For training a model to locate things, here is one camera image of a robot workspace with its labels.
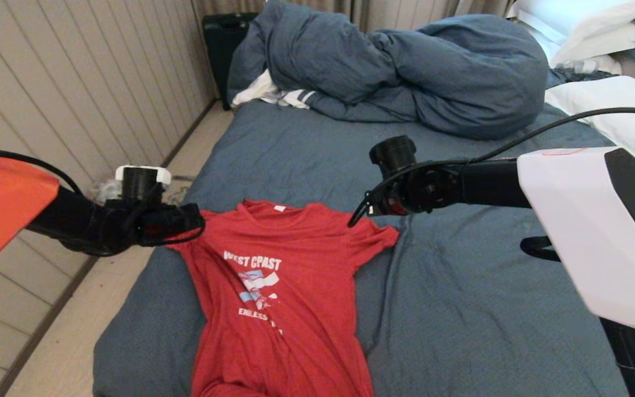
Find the red printed t-shirt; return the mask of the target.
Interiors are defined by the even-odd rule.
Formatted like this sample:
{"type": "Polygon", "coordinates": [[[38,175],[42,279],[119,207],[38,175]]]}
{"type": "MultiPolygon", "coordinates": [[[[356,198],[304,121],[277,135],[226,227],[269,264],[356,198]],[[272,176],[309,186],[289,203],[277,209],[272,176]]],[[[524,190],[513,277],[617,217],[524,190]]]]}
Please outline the red printed t-shirt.
{"type": "Polygon", "coordinates": [[[399,232],[321,203],[244,200],[201,212],[201,236],[172,245],[206,322],[191,397],[373,397],[356,337],[355,274],[399,232]]]}

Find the crumpled blue duvet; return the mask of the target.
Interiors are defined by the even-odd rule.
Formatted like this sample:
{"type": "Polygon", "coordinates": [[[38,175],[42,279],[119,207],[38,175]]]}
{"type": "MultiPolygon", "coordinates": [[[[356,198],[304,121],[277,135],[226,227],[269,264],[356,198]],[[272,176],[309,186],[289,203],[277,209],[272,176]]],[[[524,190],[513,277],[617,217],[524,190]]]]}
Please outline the crumpled blue duvet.
{"type": "Polygon", "coordinates": [[[363,33],[343,14],[268,0],[234,52],[227,93],[239,100],[264,75],[333,120],[501,139],[536,120],[549,71],[532,35],[496,15],[363,33]]]}

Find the white striped garment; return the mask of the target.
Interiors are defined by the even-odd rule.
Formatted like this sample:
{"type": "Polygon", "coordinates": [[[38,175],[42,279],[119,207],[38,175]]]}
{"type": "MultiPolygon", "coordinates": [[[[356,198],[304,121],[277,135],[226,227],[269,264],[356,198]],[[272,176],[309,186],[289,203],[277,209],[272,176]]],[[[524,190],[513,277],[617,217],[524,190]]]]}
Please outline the white striped garment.
{"type": "Polygon", "coordinates": [[[240,108],[250,101],[264,101],[270,105],[292,106],[293,108],[310,110],[307,101],[315,94],[315,91],[298,89],[287,91],[279,89],[274,83],[269,70],[259,75],[249,87],[237,93],[230,106],[233,110],[240,108]]]}

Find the black suitcase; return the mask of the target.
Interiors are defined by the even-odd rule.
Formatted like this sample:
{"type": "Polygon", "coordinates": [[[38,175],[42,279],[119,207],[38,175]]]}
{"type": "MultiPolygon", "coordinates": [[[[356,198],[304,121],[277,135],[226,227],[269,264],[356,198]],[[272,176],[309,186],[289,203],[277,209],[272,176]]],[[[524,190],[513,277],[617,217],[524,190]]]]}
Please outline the black suitcase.
{"type": "Polygon", "coordinates": [[[250,22],[257,16],[257,13],[232,13],[205,15],[202,18],[210,70],[225,111],[231,108],[227,83],[233,53],[249,32],[250,22]]]}

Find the clear plastic bottle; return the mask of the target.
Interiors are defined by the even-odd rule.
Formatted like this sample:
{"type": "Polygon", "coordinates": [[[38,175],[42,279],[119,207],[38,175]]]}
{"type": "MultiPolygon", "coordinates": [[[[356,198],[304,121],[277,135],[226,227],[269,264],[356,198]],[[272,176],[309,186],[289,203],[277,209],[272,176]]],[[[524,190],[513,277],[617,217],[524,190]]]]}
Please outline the clear plastic bottle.
{"type": "Polygon", "coordinates": [[[598,70],[599,63],[593,60],[571,60],[558,63],[554,69],[565,73],[591,74],[598,70]]]}

